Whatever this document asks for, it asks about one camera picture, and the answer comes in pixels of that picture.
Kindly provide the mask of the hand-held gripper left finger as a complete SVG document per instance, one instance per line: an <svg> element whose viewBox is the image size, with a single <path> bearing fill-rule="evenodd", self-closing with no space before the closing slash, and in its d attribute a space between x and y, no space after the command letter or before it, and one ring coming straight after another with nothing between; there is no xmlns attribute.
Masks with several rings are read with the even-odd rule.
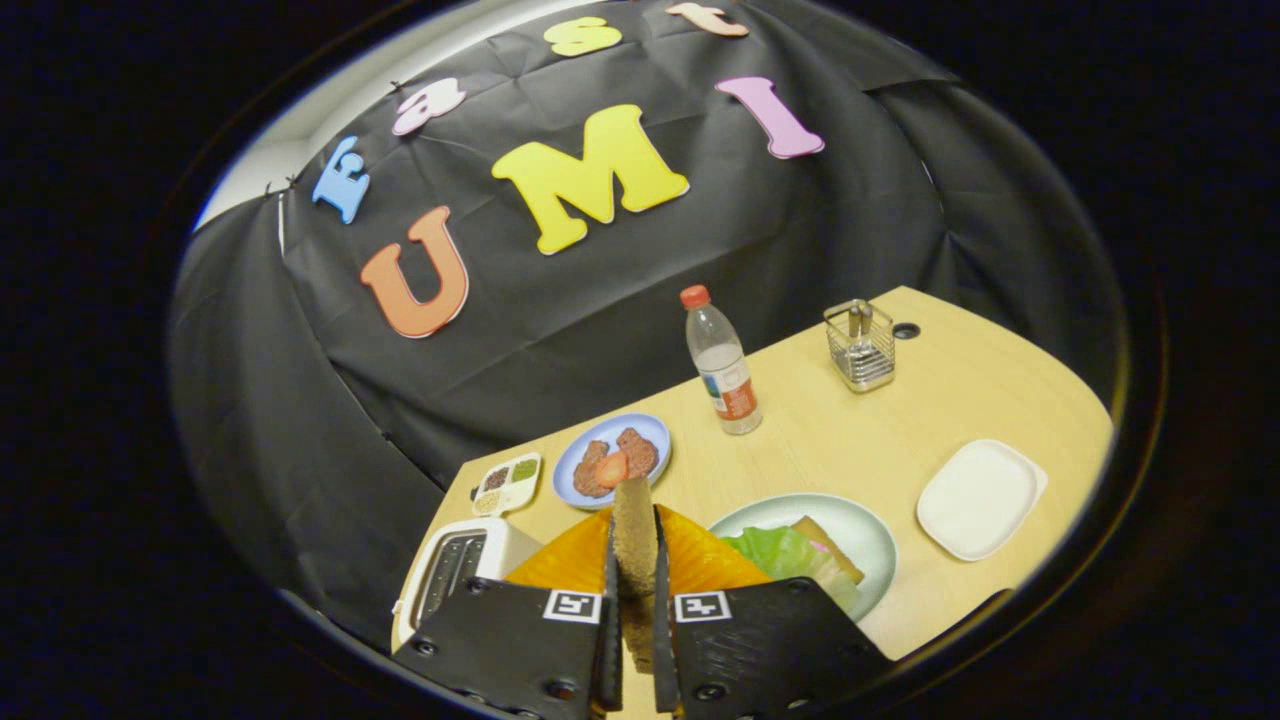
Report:
<svg viewBox="0 0 1280 720"><path fill-rule="evenodd" d="M548 544L508 521L454 521L415 562L415 670L518 719L603 719L622 706L611 516Z"/></svg>

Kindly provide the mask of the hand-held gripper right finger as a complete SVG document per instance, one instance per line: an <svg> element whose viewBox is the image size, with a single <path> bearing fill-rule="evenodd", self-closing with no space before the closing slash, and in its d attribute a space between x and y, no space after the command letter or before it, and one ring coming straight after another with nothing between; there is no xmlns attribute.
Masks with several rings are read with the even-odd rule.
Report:
<svg viewBox="0 0 1280 720"><path fill-rule="evenodd" d="M676 525L655 511L655 708L675 719L815 719L890 675L891 661L809 577L672 589Z"/></svg>

